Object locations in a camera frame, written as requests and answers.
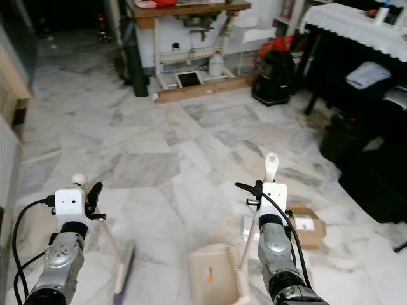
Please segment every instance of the black vacuum cleaner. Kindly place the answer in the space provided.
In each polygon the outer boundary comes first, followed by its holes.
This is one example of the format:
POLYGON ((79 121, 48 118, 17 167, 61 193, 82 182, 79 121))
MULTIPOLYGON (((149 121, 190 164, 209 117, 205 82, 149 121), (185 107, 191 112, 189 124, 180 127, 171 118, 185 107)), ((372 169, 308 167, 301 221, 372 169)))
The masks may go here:
POLYGON ((288 52, 267 53, 259 76, 252 87, 252 97, 266 106, 286 104, 293 93, 294 62, 288 52))

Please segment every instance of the plastic bottle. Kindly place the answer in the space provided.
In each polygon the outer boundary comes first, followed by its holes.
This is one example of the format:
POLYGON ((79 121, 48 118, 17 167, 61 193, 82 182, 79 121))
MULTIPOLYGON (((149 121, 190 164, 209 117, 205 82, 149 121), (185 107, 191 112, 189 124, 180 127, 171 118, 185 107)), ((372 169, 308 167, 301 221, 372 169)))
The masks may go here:
POLYGON ((223 58, 220 51, 216 51, 215 54, 209 59, 208 73, 210 76, 216 77, 223 73, 223 58))

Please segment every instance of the label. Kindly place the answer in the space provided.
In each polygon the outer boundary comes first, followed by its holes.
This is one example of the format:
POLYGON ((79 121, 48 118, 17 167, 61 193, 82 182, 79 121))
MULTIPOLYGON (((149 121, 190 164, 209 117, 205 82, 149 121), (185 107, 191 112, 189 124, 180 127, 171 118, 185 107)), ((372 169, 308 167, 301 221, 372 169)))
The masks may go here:
POLYGON ((297 230, 315 231, 314 220, 309 215, 294 215, 297 230))
POLYGON ((206 284, 213 283, 214 282, 214 274, 212 272, 212 267, 204 266, 202 271, 203 271, 203 273, 202 273, 203 274, 203 281, 206 284))

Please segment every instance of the dustpan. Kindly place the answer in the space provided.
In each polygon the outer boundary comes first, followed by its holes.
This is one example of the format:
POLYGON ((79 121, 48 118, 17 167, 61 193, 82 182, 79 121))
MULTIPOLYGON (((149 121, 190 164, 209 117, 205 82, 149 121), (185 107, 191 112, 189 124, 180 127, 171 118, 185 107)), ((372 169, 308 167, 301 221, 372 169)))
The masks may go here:
POLYGON ((217 243, 190 254, 194 305, 247 305, 249 284, 233 246, 217 243))

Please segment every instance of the cardboard box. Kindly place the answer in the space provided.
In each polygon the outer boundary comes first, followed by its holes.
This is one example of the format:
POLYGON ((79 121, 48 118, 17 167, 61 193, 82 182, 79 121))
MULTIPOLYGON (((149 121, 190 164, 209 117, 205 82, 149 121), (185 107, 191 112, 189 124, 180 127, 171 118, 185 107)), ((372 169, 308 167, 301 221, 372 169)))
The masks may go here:
POLYGON ((287 210, 293 212, 290 217, 291 224, 295 227, 303 250, 316 250, 324 243, 326 235, 325 222, 304 203, 289 205, 287 210))

